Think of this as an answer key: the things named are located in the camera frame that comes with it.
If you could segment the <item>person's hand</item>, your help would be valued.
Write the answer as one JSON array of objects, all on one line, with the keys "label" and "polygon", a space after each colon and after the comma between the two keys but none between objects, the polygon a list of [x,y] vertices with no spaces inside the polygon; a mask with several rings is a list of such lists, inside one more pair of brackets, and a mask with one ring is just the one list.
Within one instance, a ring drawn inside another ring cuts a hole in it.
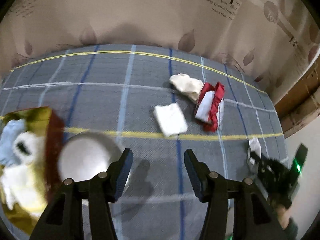
[{"label": "person's hand", "polygon": [[296,227],[293,219],[291,218],[290,207],[287,208],[283,204],[276,204],[274,210],[276,212],[278,222],[283,230],[287,228],[294,229]]}]

